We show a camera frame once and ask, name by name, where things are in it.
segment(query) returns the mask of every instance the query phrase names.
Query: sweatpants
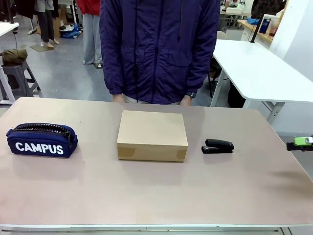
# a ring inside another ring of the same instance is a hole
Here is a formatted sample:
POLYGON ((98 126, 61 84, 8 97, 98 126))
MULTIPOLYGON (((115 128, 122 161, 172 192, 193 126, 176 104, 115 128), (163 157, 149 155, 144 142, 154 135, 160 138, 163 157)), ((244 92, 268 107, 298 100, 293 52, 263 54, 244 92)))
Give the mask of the sweatpants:
POLYGON ((96 60, 102 63, 101 43, 99 32, 100 17, 92 14, 84 14, 84 61, 85 64, 92 64, 96 60))
MULTIPOLYGON (((124 100, 125 100, 126 103, 136 103, 137 104, 137 100, 136 99, 130 98, 129 96, 126 96, 126 95, 123 95, 123 96, 124 96, 124 100)), ((169 104, 169 105, 179 105, 179 103, 180 103, 180 101, 179 102, 175 102, 173 104, 169 104)), ((149 103, 145 102, 145 101, 139 100, 138 104, 149 104, 149 103)))
POLYGON ((37 17, 41 31, 41 40, 45 43, 49 42, 49 39, 54 40, 52 11, 37 12, 37 17))

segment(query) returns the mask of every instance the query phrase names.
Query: white lettering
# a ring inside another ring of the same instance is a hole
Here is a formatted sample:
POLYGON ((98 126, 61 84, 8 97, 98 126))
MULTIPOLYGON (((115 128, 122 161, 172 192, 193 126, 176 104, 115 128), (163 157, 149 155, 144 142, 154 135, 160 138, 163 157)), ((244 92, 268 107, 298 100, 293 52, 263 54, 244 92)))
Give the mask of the white lettering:
POLYGON ((45 151, 46 151, 47 149, 49 149, 49 146, 42 143, 42 144, 41 144, 41 149, 43 150, 43 153, 45 153, 45 151))
POLYGON ((62 146, 58 145, 57 150, 58 150, 58 154, 60 154, 60 155, 63 154, 62 146))
POLYGON ((33 151, 33 149, 29 146, 29 144, 28 143, 25 143, 25 151, 33 151))
POLYGON ((31 143, 30 144, 31 145, 31 147, 33 148, 33 151, 34 152, 43 152, 42 150, 41 150, 41 145, 40 144, 37 144, 37 145, 34 145, 33 143, 31 143))
POLYGON ((20 146, 23 146, 23 144, 22 144, 22 143, 19 143, 19 142, 17 142, 17 143, 15 144, 15 147, 16 147, 19 151, 24 151, 24 149, 23 149, 23 148, 20 148, 20 146))
POLYGON ((52 150, 51 145, 49 145, 49 150, 50 150, 50 153, 53 153, 53 154, 55 154, 57 152, 55 145, 53 145, 53 150, 52 150))

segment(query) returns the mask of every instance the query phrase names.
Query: floor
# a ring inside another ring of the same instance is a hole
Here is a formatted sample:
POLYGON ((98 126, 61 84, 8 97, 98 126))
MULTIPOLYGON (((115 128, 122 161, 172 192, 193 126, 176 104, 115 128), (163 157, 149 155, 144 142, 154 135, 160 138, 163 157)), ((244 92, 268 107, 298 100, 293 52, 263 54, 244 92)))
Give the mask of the floor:
MULTIPOLYGON (((18 16, 20 27, 16 35, 17 47, 25 48, 28 53, 27 63, 34 73, 40 87, 42 96, 47 98, 79 99, 111 101, 103 79, 103 71, 96 70, 93 65, 83 65, 83 35, 77 39, 62 39, 55 50, 36 52, 29 46, 40 44, 38 34, 27 35, 30 30, 29 20, 18 16)), ((15 39, 12 33, 0 37, 0 51, 15 48, 15 39)), ((228 87, 221 90, 217 106, 226 103, 228 87)), ((209 106, 211 103, 208 81, 199 89, 197 97, 193 100, 195 106, 209 106)), ((0 116, 8 107, 0 107, 0 116)), ((281 137, 291 141, 291 137, 281 137)), ((313 179, 313 157, 312 153, 294 152, 295 157, 313 179)), ((293 235, 313 235, 313 227, 291 228, 293 235)))

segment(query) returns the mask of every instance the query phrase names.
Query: brown box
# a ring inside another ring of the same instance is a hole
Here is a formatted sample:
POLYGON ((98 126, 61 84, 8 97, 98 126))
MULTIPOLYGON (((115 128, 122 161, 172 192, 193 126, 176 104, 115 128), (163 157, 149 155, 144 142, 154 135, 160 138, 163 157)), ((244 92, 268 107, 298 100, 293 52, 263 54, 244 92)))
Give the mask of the brown box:
POLYGON ((183 162, 187 147, 182 114, 123 111, 117 137, 120 160, 183 162))
MULTIPOLYGON (((66 6, 63 6, 59 9, 59 17, 53 18, 53 31, 54 31, 54 37, 60 38, 60 27, 61 27, 61 20, 63 20, 63 23, 67 25, 67 17, 66 17, 67 8, 66 6)), ((37 33, 41 34, 40 27, 37 28, 37 33)))

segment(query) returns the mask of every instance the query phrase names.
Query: red jacket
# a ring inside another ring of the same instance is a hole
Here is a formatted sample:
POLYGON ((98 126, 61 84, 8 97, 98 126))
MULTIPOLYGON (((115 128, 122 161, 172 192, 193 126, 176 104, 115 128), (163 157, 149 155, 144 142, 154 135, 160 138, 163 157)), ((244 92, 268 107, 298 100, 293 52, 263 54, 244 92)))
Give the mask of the red jacket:
POLYGON ((83 14, 100 14, 100 0, 76 0, 83 14))

